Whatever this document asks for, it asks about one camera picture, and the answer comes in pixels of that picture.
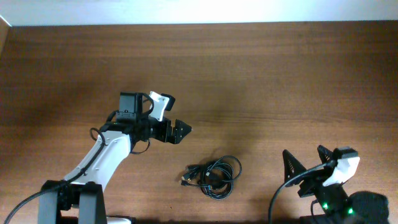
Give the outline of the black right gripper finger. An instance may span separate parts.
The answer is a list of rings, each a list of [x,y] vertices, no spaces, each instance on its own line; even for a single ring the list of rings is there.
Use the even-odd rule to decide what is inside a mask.
[[[322,145],[317,147],[317,151],[322,164],[329,162],[333,158],[333,152]]]
[[[284,182],[286,187],[298,185],[303,181],[303,173],[307,170],[287,149],[283,150]]]

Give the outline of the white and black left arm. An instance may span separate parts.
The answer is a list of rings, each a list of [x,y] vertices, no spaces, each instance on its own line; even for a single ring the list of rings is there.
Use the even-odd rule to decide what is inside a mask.
[[[39,223],[135,223],[129,216],[108,216],[103,192],[122,161],[135,154],[139,141],[178,144],[192,131],[181,120],[164,117],[172,109],[171,95],[154,91],[120,94],[119,109],[97,129],[95,144],[63,180],[48,180],[39,200]]]

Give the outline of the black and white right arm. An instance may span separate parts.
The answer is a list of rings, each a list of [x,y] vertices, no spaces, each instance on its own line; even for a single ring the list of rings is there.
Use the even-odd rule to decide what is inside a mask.
[[[348,195],[343,185],[352,178],[360,157],[352,147],[329,150],[319,145],[320,168],[306,169],[288,150],[282,152],[285,186],[300,187],[301,198],[314,196],[311,215],[300,223],[388,223],[389,201],[383,194],[358,191]]]

